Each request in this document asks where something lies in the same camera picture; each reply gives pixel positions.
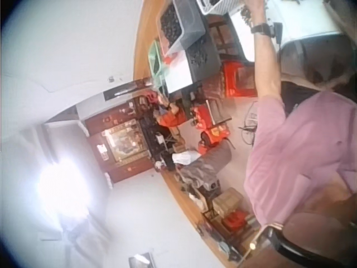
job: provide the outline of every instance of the black watch strap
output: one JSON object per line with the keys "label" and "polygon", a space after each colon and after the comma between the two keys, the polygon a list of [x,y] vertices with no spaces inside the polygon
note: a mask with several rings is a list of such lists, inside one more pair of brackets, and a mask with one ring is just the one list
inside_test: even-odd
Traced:
{"label": "black watch strap", "polygon": [[252,34],[261,34],[272,37],[270,26],[266,23],[256,25],[251,29]]}

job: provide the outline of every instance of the plastic crate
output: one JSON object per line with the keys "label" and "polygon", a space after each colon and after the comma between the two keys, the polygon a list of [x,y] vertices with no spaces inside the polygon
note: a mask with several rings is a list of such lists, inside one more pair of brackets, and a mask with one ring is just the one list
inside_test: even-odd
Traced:
{"label": "plastic crate", "polygon": [[[153,83],[157,87],[162,86],[161,75],[164,71],[165,65],[162,62],[161,53],[160,53],[160,45],[157,40],[154,40],[152,45],[149,48],[149,53],[147,55],[149,60],[149,67],[151,72],[151,77]],[[155,71],[155,62],[157,61],[158,69]]]}
{"label": "plastic crate", "polygon": [[[173,3],[177,18],[181,26],[182,33],[177,40],[169,47],[169,41],[161,30],[161,16],[167,7]],[[189,48],[195,41],[205,34],[205,26],[202,22],[200,11],[194,0],[173,0],[168,1],[156,18],[157,30],[162,54],[167,57],[173,53]]]}
{"label": "plastic crate", "polygon": [[244,5],[242,0],[220,0],[214,6],[211,5],[210,0],[196,0],[203,15],[216,14],[224,15],[234,9]]}

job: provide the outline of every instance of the person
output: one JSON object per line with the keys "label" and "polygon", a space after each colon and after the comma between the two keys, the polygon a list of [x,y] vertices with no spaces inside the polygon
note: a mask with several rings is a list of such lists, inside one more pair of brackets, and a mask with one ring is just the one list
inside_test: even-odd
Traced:
{"label": "person", "polygon": [[185,111],[177,106],[176,103],[169,102],[162,94],[159,94],[158,102],[166,107],[165,113],[160,113],[159,110],[153,111],[153,116],[159,125],[164,127],[177,127],[187,121]]}
{"label": "person", "polygon": [[[266,23],[264,0],[245,0],[253,26]],[[318,92],[285,113],[281,72],[272,40],[254,34],[258,128],[244,189],[260,224],[281,223],[314,192],[342,178],[357,192],[357,107],[334,92]]]}

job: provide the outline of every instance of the white ceiling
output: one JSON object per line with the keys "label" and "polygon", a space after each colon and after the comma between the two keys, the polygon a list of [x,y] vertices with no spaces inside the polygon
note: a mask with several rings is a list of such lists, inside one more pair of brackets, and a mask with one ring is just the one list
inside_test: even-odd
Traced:
{"label": "white ceiling", "polygon": [[141,7],[142,0],[23,1],[1,36],[2,137],[130,82]]}

